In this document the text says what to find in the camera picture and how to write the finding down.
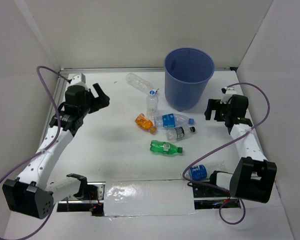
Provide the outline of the large clear plastic bottle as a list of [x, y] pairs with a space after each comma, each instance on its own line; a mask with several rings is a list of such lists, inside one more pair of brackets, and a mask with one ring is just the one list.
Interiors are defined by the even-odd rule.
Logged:
[[128, 73], [125, 79], [129, 85], [145, 94], [148, 94], [150, 91], [157, 93], [159, 90], [158, 88], [154, 87], [152, 83], [132, 72]]

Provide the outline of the orange plastic bottle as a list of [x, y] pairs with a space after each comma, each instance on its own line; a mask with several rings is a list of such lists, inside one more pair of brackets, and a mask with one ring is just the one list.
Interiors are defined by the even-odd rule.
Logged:
[[153, 125], [152, 121], [147, 119], [143, 113], [140, 113], [135, 119], [135, 123], [144, 131], [154, 134], [157, 128]]

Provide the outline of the black label clear bottle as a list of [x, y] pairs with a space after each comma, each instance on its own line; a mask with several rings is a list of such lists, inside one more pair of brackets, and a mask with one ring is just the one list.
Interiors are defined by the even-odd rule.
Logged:
[[169, 141], [179, 141], [186, 139], [196, 132], [194, 126], [178, 126], [170, 128], [166, 131], [166, 136]]

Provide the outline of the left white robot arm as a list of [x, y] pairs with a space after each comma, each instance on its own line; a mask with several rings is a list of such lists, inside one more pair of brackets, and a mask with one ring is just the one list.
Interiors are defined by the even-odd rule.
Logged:
[[35, 157], [16, 179], [4, 182], [2, 190], [11, 211], [44, 219], [59, 201], [70, 196], [78, 200], [87, 197], [89, 187], [85, 176], [69, 173], [58, 182], [49, 182], [49, 178], [63, 151], [83, 125], [85, 116], [110, 104], [110, 98], [98, 83], [93, 88], [97, 97], [85, 84], [72, 84], [67, 88], [65, 100], [56, 108]]

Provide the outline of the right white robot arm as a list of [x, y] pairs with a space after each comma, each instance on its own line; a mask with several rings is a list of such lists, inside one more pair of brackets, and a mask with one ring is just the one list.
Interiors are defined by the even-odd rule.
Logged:
[[224, 122], [229, 135], [235, 142], [240, 160], [234, 173], [215, 170], [210, 175], [208, 190], [213, 196], [220, 196], [225, 190], [231, 197], [267, 203], [273, 189], [277, 166], [270, 162], [260, 150], [255, 135], [251, 132], [253, 124], [246, 113], [249, 105], [247, 97], [234, 94], [222, 99], [209, 99], [204, 112], [210, 120]]

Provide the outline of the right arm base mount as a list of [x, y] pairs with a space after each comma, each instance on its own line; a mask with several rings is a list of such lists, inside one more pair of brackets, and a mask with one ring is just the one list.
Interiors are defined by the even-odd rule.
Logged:
[[187, 186], [192, 189], [195, 210], [219, 209], [230, 199], [228, 193], [210, 186], [192, 182], [188, 182]]

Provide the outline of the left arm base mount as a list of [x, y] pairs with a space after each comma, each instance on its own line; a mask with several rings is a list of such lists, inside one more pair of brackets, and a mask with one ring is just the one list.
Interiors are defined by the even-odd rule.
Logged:
[[88, 182], [83, 198], [70, 196], [58, 202], [58, 213], [86, 213], [94, 217], [103, 217], [105, 182]]

